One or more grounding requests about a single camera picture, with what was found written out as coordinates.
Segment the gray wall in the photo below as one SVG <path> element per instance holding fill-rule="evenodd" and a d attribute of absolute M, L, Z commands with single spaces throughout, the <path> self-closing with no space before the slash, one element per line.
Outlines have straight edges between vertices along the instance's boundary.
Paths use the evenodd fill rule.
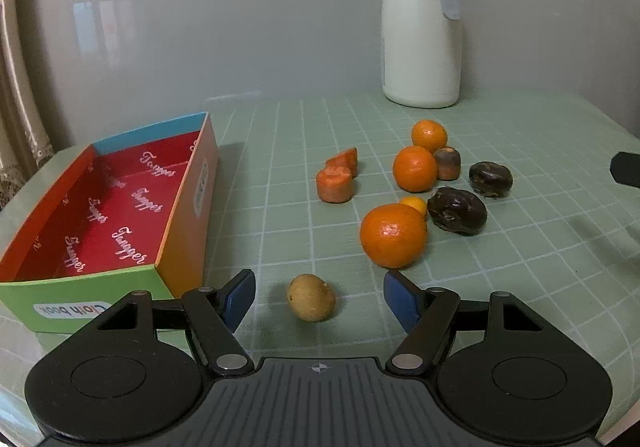
<path fill-rule="evenodd" d="M 220 96 L 269 101 L 380 87 L 381 0 L 17 3 L 34 93 L 58 148 Z M 640 135 L 640 0 L 462 6 L 465 86 L 577 92 Z"/>

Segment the beige curtain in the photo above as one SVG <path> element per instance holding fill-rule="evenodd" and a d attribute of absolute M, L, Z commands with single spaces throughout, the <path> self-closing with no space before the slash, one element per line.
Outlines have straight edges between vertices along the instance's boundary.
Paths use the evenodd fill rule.
<path fill-rule="evenodd" d="M 0 0 L 0 210 L 49 158 L 24 65 L 15 0 Z"/>

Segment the cut carrot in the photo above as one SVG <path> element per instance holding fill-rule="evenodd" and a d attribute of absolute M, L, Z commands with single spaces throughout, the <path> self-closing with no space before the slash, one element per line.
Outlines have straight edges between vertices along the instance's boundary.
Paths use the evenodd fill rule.
<path fill-rule="evenodd" d="M 353 177 L 347 167 L 325 167 L 316 174 L 318 198 L 323 202 L 345 203 L 353 197 Z"/>
<path fill-rule="evenodd" d="M 351 148 L 332 156 L 324 163 L 325 167 L 347 167 L 351 171 L 351 177 L 356 178 L 358 175 L 358 150 Z"/>

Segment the chestnut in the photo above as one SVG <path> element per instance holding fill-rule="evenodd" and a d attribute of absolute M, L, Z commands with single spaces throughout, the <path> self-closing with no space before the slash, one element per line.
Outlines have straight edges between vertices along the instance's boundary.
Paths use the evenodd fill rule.
<path fill-rule="evenodd" d="M 460 176 L 460 153 L 450 146 L 433 152 L 440 180 L 457 180 Z"/>
<path fill-rule="evenodd" d="M 478 162 L 469 168 L 469 182 L 474 191 L 487 198 L 507 196 L 513 176 L 507 166 L 495 162 Z"/>
<path fill-rule="evenodd" d="M 470 191 L 440 187 L 427 207 L 433 222 L 444 231 L 473 236 L 486 223 L 486 207 Z"/>

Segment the cardboard box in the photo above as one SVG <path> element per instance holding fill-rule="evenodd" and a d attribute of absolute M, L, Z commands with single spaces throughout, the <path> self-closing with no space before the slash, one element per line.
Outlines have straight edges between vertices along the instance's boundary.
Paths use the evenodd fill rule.
<path fill-rule="evenodd" d="M 132 290 L 200 286 L 217 164 L 205 112 L 92 143 L 0 259 L 0 300 L 32 331 L 73 333 Z"/>

